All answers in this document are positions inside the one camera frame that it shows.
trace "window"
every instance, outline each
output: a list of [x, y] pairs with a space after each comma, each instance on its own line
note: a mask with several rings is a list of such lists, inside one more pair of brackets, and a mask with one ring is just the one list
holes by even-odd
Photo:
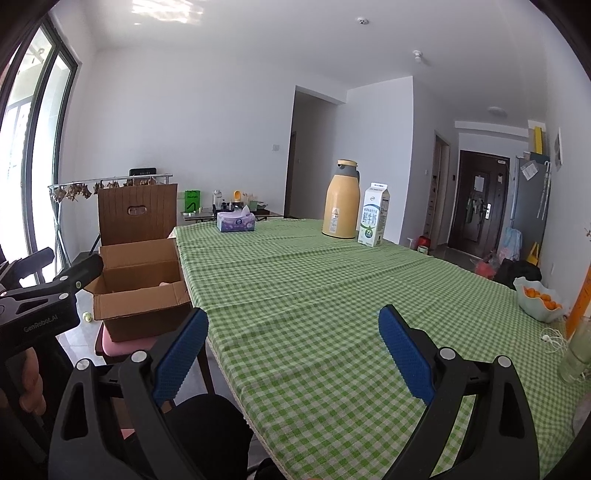
[[7, 260], [51, 247], [56, 259], [22, 281], [51, 281], [63, 251], [48, 186], [58, 181], [61, 131], [77, 63], [46, 18], [0, 76], [0, 246]]

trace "green checkered tablecloth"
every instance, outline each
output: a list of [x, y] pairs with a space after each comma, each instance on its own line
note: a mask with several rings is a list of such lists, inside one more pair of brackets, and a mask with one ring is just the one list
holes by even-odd
[[[466, 359], [514, 362], [533, 414], [542, 475], [573, 439], [588, 385], [557, 377], [542, 325], [515, 293], [394, 244], [370, 248], [320, 233], [317, 220], [257, 222], [220, 233], [213, 222], [176, 229], [191, 299], [210, 320], [213, 351], [237, 400], [293, 479], [379, 479], [424, 411], [379, 333], [392, 303], [411, 327]], [[449, 468], [469, 419], [466, 398], [435, 473]]]

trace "fruit bowl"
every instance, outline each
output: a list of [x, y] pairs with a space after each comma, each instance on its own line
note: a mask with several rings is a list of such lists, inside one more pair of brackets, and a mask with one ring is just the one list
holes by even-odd
[[560, 318], [564, 314], [564, 309], [560, 306], [554, 310], [550, 310], [544, 300], [539, 297], [530, 298], [525, 294], [525, 288], [534, 288], [541, 295], [548, 295], [552, 301], [557, 304], [561, 303], [560, 297], [555, 290], [550, 290], [544, 287], [539, 281], [530, 281], [525, 277], [516, 278], [513, 282], [517, 294], [517, 303], [521, 309], [530, 317], [535, 318], [538, 322], [551, 323]]

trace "yellow thermos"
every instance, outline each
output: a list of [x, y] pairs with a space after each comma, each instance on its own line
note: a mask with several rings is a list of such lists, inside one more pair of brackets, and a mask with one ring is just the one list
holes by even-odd
[[359, 172], [357, 162], [339, 160], [326, 192], [322, 233], [336, 238], [355, 238], [359, 213]]

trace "stool leg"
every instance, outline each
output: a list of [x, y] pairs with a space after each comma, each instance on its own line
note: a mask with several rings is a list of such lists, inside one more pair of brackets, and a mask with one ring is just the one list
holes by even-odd
[[201, 370], [201, 376], [203, 377], [203, 383], [205, 383], [207, 393], [215, 393], [215, 390], [213, 389], [212, 373], [209, 371], [209, 363], [207, 362], [205, 343], [197, 354], [197, 362], [199, 362], [199, 370]]

